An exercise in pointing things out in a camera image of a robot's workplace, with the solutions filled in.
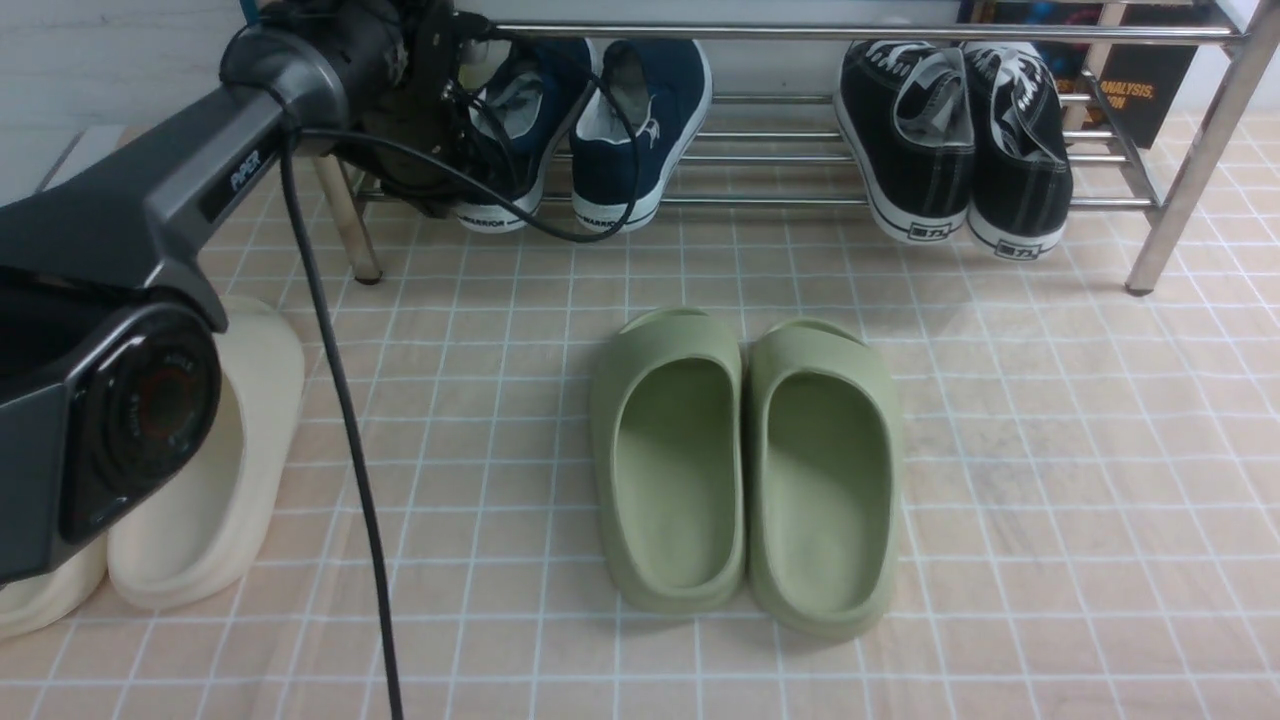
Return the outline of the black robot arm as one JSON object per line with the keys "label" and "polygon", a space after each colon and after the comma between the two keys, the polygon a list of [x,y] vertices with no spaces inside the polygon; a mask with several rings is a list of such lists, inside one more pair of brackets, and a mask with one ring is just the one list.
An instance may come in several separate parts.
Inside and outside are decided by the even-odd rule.
{"label": "black robot arm", "polygon": [[227,310],[198,255],[273,164],[320,154],[422,85],[460,41],[451,1],[276,1],[211,92],[1,211],[1,579],[55,571],[168,483],[221,396]]}

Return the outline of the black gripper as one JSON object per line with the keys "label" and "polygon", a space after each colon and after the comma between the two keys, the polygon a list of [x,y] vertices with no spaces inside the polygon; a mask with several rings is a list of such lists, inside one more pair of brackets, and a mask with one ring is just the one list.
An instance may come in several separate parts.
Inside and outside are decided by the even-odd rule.
{"label": "black gripper", "polygon": [[[407,64],[385,96],[385,138],[449,167],[462,165],[460,102],[467,33],[458,29],[453,1],[396,1]],[[401,151],[385,151],[385,191],[425,217],[451,214],[461,190],[452,176]]]}

